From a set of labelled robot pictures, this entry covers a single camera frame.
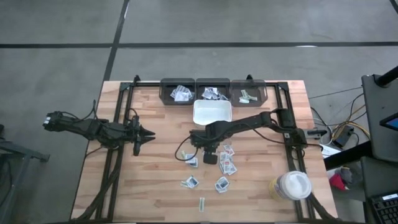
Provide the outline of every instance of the wooden table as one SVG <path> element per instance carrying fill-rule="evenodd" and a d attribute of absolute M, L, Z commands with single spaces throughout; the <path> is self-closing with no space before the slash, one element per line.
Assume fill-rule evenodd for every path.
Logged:
<path fill-rule="evenodd" d="M 313 128 L 304 82 L 288 83 L 297 126 L 303 129 Z M 113 120 L 119 84 L 120 82 L 104 82 L 98 117 Z M 261 108 L 233 108 L 233 119 L 273 110 L 276 107 L 275 91 L 271 88 L 267 91 L 269 98 Z M 236 153 L 233 159 L 238 171 L 227 176 L 231 182 L 228 192 L 219 194 L 214 186 L 222 176 L 218 165 L 204 164 L 201 153 L 198 153 L 197 169 L 174 158 L 177 146 L 188 136 L 189 130 L 195 129 L 192 121 L 193 107 L 164 106 L 159 99 L 159 87 L 135 87 L 132 99 L 132 107 L 137 110 L 141 124 L 155 132 L 156 139 L 144 144 L 138 157 L 132 156 L 132 144 L 125 145 L 114 222 L 296 220 L 293 203 L 276 202 L 268 192 L 269 182 L 288 171 L 283 145 L 263 140 L 253 131 L 235 134 L 230 140 Z M 281 134 L 268 128 L 258 131 L 271 139 L 283 141 Z M 98 146 L 98 142 L 91 142 L 88 152 Z M 186 142 L 182 150 L 189 153 L 195 149 Z M 105 158 L 105 149 L 86 158 L 72 218 L 82 214 L 98 193 Z M 306 148 L 304 159 L 315 196 L 330 214 L 337 217 L 319 147 Z M 181 187 L 181 180 L 190 175 L 198 179 L 199 185 L 195 189 Z M 199 212 L 200 197 L 206 198 L 204 212 Z"/>

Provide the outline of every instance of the keyboard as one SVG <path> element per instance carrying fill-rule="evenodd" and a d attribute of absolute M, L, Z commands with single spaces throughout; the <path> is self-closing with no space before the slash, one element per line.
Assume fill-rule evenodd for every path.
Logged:
<path fill-rule="evenodd" d="M 398 224 L 398 192 L 370 199 L 373 214 L 380 224 Z"/>

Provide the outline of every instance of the gray concrete floor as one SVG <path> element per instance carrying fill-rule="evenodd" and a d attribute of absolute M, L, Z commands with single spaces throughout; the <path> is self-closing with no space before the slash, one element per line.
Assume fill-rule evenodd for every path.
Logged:
<path fill-rule="evenodd" d="M 0 0 L 0 44 L 112 42 L 123 0 Z M 132 0 L 121 42 L 398 41 L 388 0 Z M 49 111 L 78 116 L 97 99 L 110 49 L 0 49 L 0 123 L 6 137 L 51 154 L 31 163 L 15 223 L 68 220 L 87 141 L 42 128 Z M 360 86 L 362 75 L 397 65 L 398 47 L 119 49 L 111 80 L 163 77 L 305 80 L 309 96 Z M 361 90 L 310 100 L 338 123 Z M 358 120 L 367 126 L 366 117 Z M 361 141 L 365 137 L 358 132 Z M 335 197 L 339 216 L 361 221 L 360 205 Z"/>

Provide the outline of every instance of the white bowl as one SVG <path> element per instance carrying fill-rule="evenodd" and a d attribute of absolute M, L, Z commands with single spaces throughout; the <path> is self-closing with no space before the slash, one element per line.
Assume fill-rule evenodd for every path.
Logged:
<path fill-rule="evenodd" d="M 232 121 L 232 106 L 227 100 L 196 100 L 193 104 L 193 122 L 200 126 L 215 121 Z"/>

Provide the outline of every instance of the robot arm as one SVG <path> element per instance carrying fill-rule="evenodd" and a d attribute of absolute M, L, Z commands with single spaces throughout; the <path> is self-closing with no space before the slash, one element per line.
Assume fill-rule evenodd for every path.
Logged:
<path fill-rule="evenodd" d="M 292 144 L 305 145 L 307 143 L 303 130 L 293 127 L 282 128 L 278 126 L 272 122 L 272 113 L 276 113 L 279 117 L 283 117 L 285 115 L 284 109 L 282 109 L 271 112 L 261 112 L 258 115 L 232 122 L 216 121 L 206 125 L 205 130 L 191 130 L 191 144 L 197 148 L 203 147 L 205 152 L 205 155 L 203 156 L 204 163 L 216 164 L 217 155 L 214 155 L 213 153 L 216 152 L 220 142 L 230 138 L 233 134 L 243 131 L 249 131 L 256 128 L 271 128 L 277 133 L 288 133 L 289 136 L 291 136 Z M 285 118 L 284 122 L 289 123 L 289 118 Z"/>
<path fill-rule="evenodd" d="M 107 119 L 78 119 L 65 116 L 62 112 L 48 113 L 43 124 L 47 131 L 69 131 L 79 134 L 87 140 L 98 140 L 103 147 L 116 149 L 123 142 L 133 142 L 133 154 L 139 155 L 140 146 L 155 139 L 152 131 L 139 124 L 139 117 L 133 116 L 127 125 L 109 122 Z"/>

